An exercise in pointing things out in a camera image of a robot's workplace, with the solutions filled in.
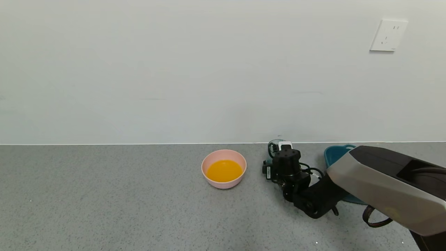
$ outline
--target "black strap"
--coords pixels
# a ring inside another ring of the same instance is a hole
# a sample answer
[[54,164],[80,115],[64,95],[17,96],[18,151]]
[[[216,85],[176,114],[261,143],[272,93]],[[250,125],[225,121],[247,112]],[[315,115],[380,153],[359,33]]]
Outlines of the black strap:
[[368,222],[368,220],[369,220],[369,218],[370,218],[370,215],[372,214],[372,212],[373,212],[374,210],[375,210],[374,207],[368,205],[368,206],[366,207],[366,209],[364,210],[364,213],[363,213],[363,220],[364,220],[365,223],[367,223],[367,225],[368,225],[369,227],[382,227],[382,226],[385,226],[385,225],[387,225],[387,224],[393,222],[393,220],[392,220],[391,218],[387,218],[387,219],[385,219],[385,220],[383,220],[383,221],[381,221],[381,222],[374,222],[374,223],[370,223],[370,222]]

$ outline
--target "white wall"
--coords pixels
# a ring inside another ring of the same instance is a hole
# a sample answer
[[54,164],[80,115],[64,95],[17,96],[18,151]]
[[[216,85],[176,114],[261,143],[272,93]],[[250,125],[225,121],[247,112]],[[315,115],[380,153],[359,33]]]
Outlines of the white wall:
[[445,27],[445,1],[3,0],[0,143],[446,141]]

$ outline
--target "blue plastic basket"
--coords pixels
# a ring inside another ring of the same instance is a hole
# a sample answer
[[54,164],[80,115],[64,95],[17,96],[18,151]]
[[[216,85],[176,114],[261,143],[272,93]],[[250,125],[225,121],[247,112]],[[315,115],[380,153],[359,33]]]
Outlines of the blue plastic basket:
[[[344,154],[349,152],[351,149],[355,148],[354,145],[344,145],[344,146],[331,146],[325,149],[324,151],[324,157],[325,157],[325,164],[327,165],[327,169],[334,164],[336,161],[338,161]],[[356,198],[355,196],[349,194],[344,199],[344,201],[356,203],[356,204],[364,204],[362,200]]]

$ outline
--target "bowl rim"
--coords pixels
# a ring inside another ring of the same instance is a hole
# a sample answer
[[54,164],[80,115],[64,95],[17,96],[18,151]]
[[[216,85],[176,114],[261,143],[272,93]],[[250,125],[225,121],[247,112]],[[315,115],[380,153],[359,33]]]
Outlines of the bowl rim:
[[[215,153],[215,152],[218,152],[218,151],[233,151],[233,152],[239,154],[240,156],[242,156],[243,161],[245,162],[245,170],[243,170],[243,172],[242,172],[242,174],[241,174],[240,176],[238,176],[237,178],[235,178],[235,179],[233,179],[233,180],[226,181],[226,182],[218,182],[218,181],[215,181],[215,180],[211,180],[211,179],[209,179],[209,178],[206,176],[206,174],[203,172],[203,164],[204,164],[204,161],[206,160],[207,157],[209,157],[209,155],[211,155],[211,154],[213,154],[213,153]],[[231,149],[220,149],[220,150],[213,151],[213,152],[211,152],[210,154],[206,155],[206,157],[204,157],[203,161],[201,162],[201,173],[203,174],[203,176],[204,176],[207,180],[210,180],[210,181],[215,182],[215,183],[218,183],[218,184],[228,184],[228,183],[230,183],[230,182],[235,181],[236,179],[242,177],[242,176],[245,174],[247,168],[248,168],[248,164],[246,163],[246,159],[245,159],[245,157],[243,157],[243,155],[242,155],[241,153],[239,153],[239,152],[237,152],[237,151],[234,151],[234,150],[231,150]]]

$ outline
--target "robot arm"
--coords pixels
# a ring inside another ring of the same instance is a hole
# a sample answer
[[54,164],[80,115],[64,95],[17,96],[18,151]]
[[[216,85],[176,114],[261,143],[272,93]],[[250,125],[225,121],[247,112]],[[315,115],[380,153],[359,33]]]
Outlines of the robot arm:
[[298,164],[300,152],[298,156],[296,152],[285,149],[275,154],[269,165],[271,179],[308,216],[321,217],[351,193],[408,228],[422,251],[444,250],[445,168],[388,149],[359,146],[308,186],[309,178]]

